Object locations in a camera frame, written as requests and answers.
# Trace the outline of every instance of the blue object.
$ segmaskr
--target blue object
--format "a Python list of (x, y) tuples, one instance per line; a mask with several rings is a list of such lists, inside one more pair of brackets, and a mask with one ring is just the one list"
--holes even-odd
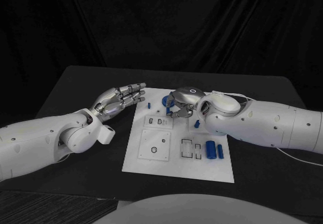
[(221, 145), (217, 145), (217, 153), (218, 153), (218, 158), (223, 159)]
[(205, 157), (210, 160), (216, 159), (216, 149), (213, 141), (205, 141)]
[(200, 126), (200, 120), (195, 120), (193, 127), (198, 128), (198, 126)]
[(168, 98), (168, 96), (164, 96), (164, 97), (162, 97), (162, 100), (161, 100), (161, 103), (162, 103), (162, 106), (164, 106), (164, 107), (165, 107), (167, 98)]

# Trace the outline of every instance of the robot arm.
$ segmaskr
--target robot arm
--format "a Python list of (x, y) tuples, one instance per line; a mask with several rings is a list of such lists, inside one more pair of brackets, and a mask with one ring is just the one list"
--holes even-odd
[(143, 87), (141, 83), (112, 88), (96, 98), (89, 110), (0, 128), (0, 181), (31, 173), (70, 153), (81, 153), (96, 140), (109, 144), (115, 131), (102, 122), (143, 101)]
[[(193, 97), (184, 100), (188, 90), (194, 92), (194, 101)], [(220, 92), (213, 91), (208, 95), (200, 92), (193, 87), (184, 87), (171, 95), (178, 95), (182, 98), (180, 100), (193, 106), (211, 134), (227, 134), (259, 146), (293, 148), (323, 154), (321, 112), (255, 100), (239, 104)]]

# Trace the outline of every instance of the robotic hand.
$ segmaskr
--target robotic hand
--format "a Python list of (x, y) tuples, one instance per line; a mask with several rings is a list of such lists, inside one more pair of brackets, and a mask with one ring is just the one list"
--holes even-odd
[(165, 106), (174, 101), (180, 110), (167, 116), (188, 118), (194, 110), (205, 130), (214, 135), (227, 134), (259, 146), (323, 154), (321, 112), (255, 100), (240, 104), (227, 95), (244, 97), (216, 91), (205, 95), (193, 87), (178, 88), (169, 93)]
[(110, 88), (92, 107), (74, 113), (22, 121), (0, 129), (0, 181), (28, 174), (70, 153), (86, 151), (94, 141), (109, 144), (115, 131), (102, 122), (126, 106), (143, 101), (145, 83)]

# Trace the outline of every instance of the black table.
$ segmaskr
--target black table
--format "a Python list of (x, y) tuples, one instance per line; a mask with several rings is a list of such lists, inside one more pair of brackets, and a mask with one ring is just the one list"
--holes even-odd
[[(240, 93), (247, 97), (304, 108), (291, 82), (283, 77), (128, 70), (70, 66), (51, 90), (37, 118), (87, 108), (110, 87), (146, 83), (146, 87)], [(323, 167), (286, 157), (276, 149), (227, 137), (234, 183), (120, 172), (135, 107), (106, 122), (116, 134), (109, 145), (71, 154), (21, 177), (0, 183), (0, 190), (40, 192), (136, 201), (178, 193), (210, 194), (242, 199), (280, 212), (323, 215)], [(285, 149), (299, 159), (323, 163), (323, 155)]]

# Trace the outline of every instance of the white board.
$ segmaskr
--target white board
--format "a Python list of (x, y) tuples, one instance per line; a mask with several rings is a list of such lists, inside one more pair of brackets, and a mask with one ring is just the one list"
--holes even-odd
[[(195, 113), (188, 119), (172, 119), (169, 126), (161, 99), (172, 90), (143, 88), (143, 91), (145, 101), (136, 104), (122, 172), (233, 183), (226, 136), (210, 135), (203, 128), (201, 122), (197, 129), (193, 127), (197, 120)], [(178, 108), (174, 106), (169, 110), (177, 111)], [(169, 134), (168, 147), (164, 147), (159, 143), (159, 138), (164, 139), (164, 133), (151, 132), (154, 133), (155, 138), (149, 138), (149, 141), (142, 140), (142, 132), (145, 130), (148, 130), (148, 132), (159, 131)], [(193, 158), (181, 157), (181, 140), (190, 140), (191, 142), (190, 150)], [(216, 146), (218, 144), (221, 145), (223, 159), (218, 159), (217, 157), (214, 160), (208, 160), (205, 158), (204, 142), (208, 140), (214, 141)]]

